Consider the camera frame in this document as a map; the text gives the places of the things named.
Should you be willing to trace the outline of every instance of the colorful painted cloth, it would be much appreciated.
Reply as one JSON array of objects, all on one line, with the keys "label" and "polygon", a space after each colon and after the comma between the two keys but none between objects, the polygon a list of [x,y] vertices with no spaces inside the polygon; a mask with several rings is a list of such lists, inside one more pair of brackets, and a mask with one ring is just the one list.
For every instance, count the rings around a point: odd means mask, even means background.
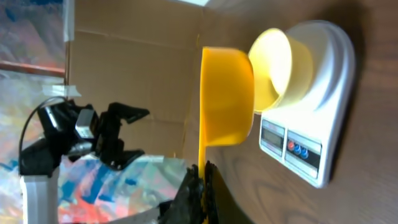
[{"label": "colorful painted cloth", "polygon": [[185,176],[180,159],[142,157],[122,172],[99,160],[64,161],[58,180],[60,223],[105,223],[173,200]]},{"label": "colorful painted cloth", "polygon": [[0,61],[64,70],[62,0],[0,0]]}]

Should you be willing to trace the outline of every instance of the tape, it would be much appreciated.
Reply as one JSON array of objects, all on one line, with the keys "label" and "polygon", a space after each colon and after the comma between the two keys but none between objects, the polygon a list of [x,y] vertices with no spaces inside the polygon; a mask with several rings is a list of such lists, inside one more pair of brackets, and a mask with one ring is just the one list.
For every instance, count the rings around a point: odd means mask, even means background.
[{"label": "tape", "polygon": [[75,0],[63,1],[63,41],[75,39]]},{"label": "tape", "polygon": [[81,96],[75,85],[43,85],[42,88],[45,96]]},{"label": "tape", "polygon": [[144,155],[140,156],[136,159],[136,161],[140,162],[163,162],[164,156],[153,156],[153,155]]}]

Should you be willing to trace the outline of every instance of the digital kitchen scale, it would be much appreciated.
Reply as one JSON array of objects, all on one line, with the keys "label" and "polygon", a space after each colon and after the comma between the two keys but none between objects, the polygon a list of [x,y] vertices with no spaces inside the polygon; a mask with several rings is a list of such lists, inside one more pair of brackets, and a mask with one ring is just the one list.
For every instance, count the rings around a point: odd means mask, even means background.
[{"label": "digital kitchen scale", "polygon": [[262,112],[260,147],[317,188],[330,179],[349,94],[354,49],[346,33],[326,21],[308,21],[286,32],[312,53],[314,79],[294,105]]}]

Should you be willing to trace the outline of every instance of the cardboard wall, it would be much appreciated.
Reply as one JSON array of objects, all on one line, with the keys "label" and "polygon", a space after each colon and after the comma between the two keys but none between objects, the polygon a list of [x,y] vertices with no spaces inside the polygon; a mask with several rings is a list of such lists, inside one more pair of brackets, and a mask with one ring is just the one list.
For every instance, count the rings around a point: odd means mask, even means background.
[{"label": "cardboard wall", "polygon": [[97,112],[118,101],[150,115],[120,137],[125,149],[182,157],[202,8],[165,0],[79,0],[69,85]]}]

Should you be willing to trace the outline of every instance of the wood grain surface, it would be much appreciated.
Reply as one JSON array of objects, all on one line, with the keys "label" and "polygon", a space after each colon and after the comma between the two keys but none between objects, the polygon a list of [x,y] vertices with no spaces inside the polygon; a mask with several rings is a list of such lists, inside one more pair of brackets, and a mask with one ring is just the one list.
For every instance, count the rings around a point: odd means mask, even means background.
[{"label": "wood grain surface", "polygon": [[[327,188],[314,189],[260,150],[259,116],[247,141],[208,150],[247,217],[272,224],[398,223],[398,1],[213,0],[203,19],[202,46],[247,52],[270,27],[325,19],[341,26],[356,49],[356,88]],[[192,113],[197,130],[198,108]]]}]

